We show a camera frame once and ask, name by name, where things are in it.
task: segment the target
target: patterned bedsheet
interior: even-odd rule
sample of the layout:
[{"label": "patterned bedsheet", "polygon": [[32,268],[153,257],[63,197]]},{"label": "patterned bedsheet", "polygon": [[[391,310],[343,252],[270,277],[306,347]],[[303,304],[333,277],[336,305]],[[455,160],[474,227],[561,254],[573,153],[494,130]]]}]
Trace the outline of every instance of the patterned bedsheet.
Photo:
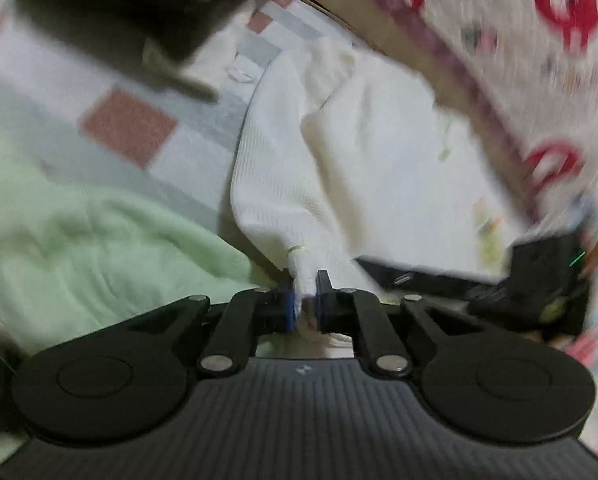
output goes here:
[{"label": "patterned bedsheet", "polygon": [[257,0],[217,103],[141,66],[144,36],[112,16],[12,0],[0,16],[0,129],[61,178],[121,187],[252,248],[229,205],[250,97],[272,60],[347,30],[299,0]]}]

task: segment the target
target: light green towel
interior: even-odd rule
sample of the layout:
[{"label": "light green towel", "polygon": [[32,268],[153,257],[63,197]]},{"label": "light green towel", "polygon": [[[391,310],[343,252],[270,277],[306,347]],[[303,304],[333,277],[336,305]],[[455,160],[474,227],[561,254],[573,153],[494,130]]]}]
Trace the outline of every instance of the light green towel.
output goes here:
[{"label": "light green towel", "polygon": [[126,193],[53,182],[0,134],[0,332],[23,352],[268,283],[216,235]]}]

